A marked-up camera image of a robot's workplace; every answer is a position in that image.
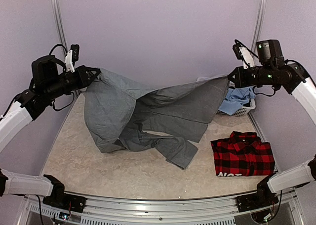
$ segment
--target cable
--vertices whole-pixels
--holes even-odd
[[[63,44],[57,44],[57,45],[55,45],[52,49],[51,49],[51,51],[49,52],[49,54],[48,55],[51,55],[52,53],[53,53],[53,51],[57,48],[57,47],[62,47],[64,50],[65,50],[65,52],[67,53],[68,51],[67,51],[67,49],[66,49],[66,47],[63,45]]]
[[[292,59],[287,59],[287,60],[285,60],[284,62],[285,62],[285,64],[287,64],[288,62],[293,62],[293,63],[296,63],[296,64],[298,64],[299,66],[301,66],[301,67],[305,70],[305,68],[303,67],[303,65],[302,65],[302,64],[300,64],[299,62],[295,61],[295,60],[292,60]]]
[[[276,209],[276,204],[274,202],[272,202],[272,204],[273,204],[273,208],[272,208],[272,213],[273,213]]]
[[[281,190],[281,193],[280,193],[280,201],[278,202],[278,207],[277,207],[276,213],[275,213],[275,214],[273,215],[273,217],[272,217],[270,220],[268,220],[267,222],[272,221],[272,220],[277,216],[278,211],[280,210],[280,206],[281,206],[282,192],[283,192],[283,191]]]
[[[12,104],[15,102],[16,98],[20,95],[21,93],[17,94],[13,99],[12,101],[10,102],[8,108],[6,109],[5,113],[3,115],[0,116],[0,121],[5,117],[5,115],[9,112]]]
[[[241,46],[245,47],[253,56],[255,56],[256,58],[259,59],[258,55],[256,55],[254,52],[252,52],[250,49],[248,49],[247,46],[245,46],[242,42],[240,42],[239,40],[235,40],[236,44],[240,44]]]
[[[69,203],[69,218],[70,218],[70,216],[71,216],[71,201]]]
[[[255,95],[265,95],[265,96],[268,96],[268,97],[271,97],[271,96],[274,96],[275,95],[275,93],[276,93],[276,89],[272,86],[271,88],[273,89],[273,94],[272,95],[267,95],[267,94],[264,94],[264,93],[261,93],[261,92],[255,92],[255,88],[256,88],[257,86],[253,86],[253,88],[252,88],[252,91],[253,91],[253,93],[255,94]]]
[[[70,105],[74,102],[74,100],[75,100],[75,94],[74,94],[73,92],[71,92],[71,94],[73,95],[73,100],[72,100],[68,105],[64,106],[64,107],[61,108],[61,109],[56,109],[56,107],[55,107],[55,101],[56,101],[56,100],[53,100],[52,105],[53,105],[54,111],[57,111],[57,112],[58,112],[58,111],[61,111],[61,110],[65,109],[65,108],[67,108],[68,106],[70,106]]]
[[[36,195],[36,197],[39,199],[39,216],[40,216],[41,225],[44,225],[43,216],[41,214],[40,197],[38,195]]]

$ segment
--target laundry basket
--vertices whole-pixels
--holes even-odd
[[[229,86],[235,87],[235,84],[232,82],[229,82]],[[248,114],[248,112],[250,110],[253,110],[254,108],[256,108],[255,99],[250,99],[250,106],[249,107],[243,106],[238,111],[236,111],[232,116],[243,117],[246,114]],[[227,115],[226,113],[224,113],[223,111],[220,111],[220,110],[217,111],[217,114]]]

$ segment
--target red plaid shirt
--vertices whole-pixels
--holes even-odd
[[[256,133],[233,131],[229,138],[211,144],[217,176],[263,176],[274,172],[271,146],[261,142]]]

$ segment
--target gray cloth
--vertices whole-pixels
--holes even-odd
[[[85,123],[102,153],[155,147],[168,162],[185,169],[198,150],[187,140],[202,138],[228,84],[221,77],[156,90],[101,69],[85,93]]]

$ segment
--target clothing pile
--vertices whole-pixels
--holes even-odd
[[[256,133],[232,132],[229,138],[211,141],[216,175],[267,176],[275,169],[271,146]]]
[[[86,90],[84,119],[102,153],[155,147],[185,169],[227,92],[227,77],[154,89],[101,69]],[[163,132],[158,136],[145,131]]]
[[[250,99],[254,98],[255,94],[253,93],[252,87],[236,89],[230,87],[219,110],[228,115],[233,115],[243,106],[249,107]]]

